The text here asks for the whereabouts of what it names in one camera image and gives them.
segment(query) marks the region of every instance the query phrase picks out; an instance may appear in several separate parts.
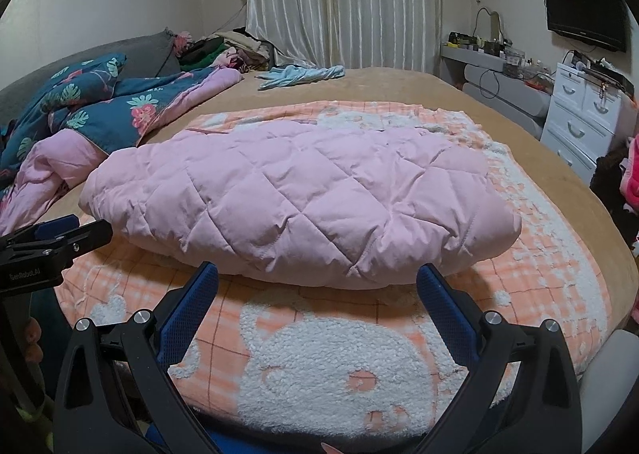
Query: tv screen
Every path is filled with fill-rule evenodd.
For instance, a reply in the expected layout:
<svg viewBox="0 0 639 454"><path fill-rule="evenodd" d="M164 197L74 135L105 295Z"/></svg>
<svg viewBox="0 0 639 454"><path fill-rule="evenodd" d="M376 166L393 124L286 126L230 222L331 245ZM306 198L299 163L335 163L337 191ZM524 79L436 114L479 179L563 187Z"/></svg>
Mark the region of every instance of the tv screen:
<svg viewBox="0 0 639 454"><path fill-rule="evenodd" d="M546 0L548 30L613 52L626 50L623 0Z"/></svg>

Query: light blue cloth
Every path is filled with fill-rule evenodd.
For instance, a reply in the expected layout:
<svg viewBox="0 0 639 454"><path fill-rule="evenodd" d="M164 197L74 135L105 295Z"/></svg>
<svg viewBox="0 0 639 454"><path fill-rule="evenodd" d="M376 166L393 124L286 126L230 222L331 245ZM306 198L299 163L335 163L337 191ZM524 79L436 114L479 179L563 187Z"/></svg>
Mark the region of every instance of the light blue cloth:
<svg viewBox="0 0 639 454"><path fill-rule="evenodd" d="M259 79L267 79L258 89L271 89L278 86L295 86L315 83L324 79L344 77L344 67L337 65L330 69L304 69L289 65L285 69L273 68L257 75Z"/></svg>

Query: blue gripper pad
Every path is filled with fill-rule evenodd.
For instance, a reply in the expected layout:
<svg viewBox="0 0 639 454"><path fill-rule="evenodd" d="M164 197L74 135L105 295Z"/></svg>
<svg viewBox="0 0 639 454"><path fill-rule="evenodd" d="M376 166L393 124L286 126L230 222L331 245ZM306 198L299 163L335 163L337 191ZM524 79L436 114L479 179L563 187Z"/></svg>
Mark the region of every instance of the blue gripper pad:
<svg viewBox="0 0 639 454"><path fill-rule="evenodd" d="M52 219L51 221L40 223L36 231L33 233L33 237L37 240L53 239L54 237L60 236L65 232L77 229L79 226L80 220L78 219L78 216L69 214L68 216L63 216L62 218Z"/></svg>
<svg viewBox="0 0 639 454"><path fill-rule="evenodd" d="M417 272L417 294L455 363L471 369L479 360L479 337L440 278L443 279L434 266L421 267Z"/></svg>
<svg viewBox="0 0 639 454"><path fill-rule="evenodd" d="M159 330L157 360L164 371L184 358L197 328L215 299L218 282L215 265L203 263L186 286L181 288L183 294L180 302Z"/></svg>

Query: metal bolt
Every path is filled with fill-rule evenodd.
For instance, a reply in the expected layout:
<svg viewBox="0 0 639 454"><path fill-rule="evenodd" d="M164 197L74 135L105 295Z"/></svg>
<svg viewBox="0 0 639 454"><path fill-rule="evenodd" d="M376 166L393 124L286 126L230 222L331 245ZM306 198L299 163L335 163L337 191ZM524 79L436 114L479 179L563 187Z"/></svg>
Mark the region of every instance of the metal bolt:
<svg viewBox="0 0 639 454"><path fill-rule="evenodd" d="M78 322L75 323L75 329L78 331L84 331L89 327L90 324L91 321L89 319L80 319Z"/></svg>
<svg viewBox="0 0 639 454"><path fill-rule="evenodd" d="M552 332L559 331L559 324L556 320L548 319L546 321L546 329Z"/></svg>
<svg viewBox="0 0 639 454"><path fill-rule="evenodd" d="M489 311L486 314L486 321L490 324L501 324L502 316L500 316L496 311Z"/></svg>
<svg viewBox="0 0 639 454"><path fill-rule="evenodd" d="M143 324L149 319L151 319L151 312L147 309L141 309L140 311L137 311L133 316L133 320L138 324Z"/></svg>

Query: white dresser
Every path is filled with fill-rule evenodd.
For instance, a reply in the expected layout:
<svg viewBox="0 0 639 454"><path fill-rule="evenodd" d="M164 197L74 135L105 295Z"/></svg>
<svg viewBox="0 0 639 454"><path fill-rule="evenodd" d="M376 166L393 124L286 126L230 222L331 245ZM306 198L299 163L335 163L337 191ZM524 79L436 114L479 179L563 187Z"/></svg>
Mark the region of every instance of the white dresser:
<svg viewBox="0 0 639 454"><path fill-rule="evenodd" d="M557 65L555 89L541 142L557 153L587 184L603 157L635 130L630 98L583 72Z"/></svg>

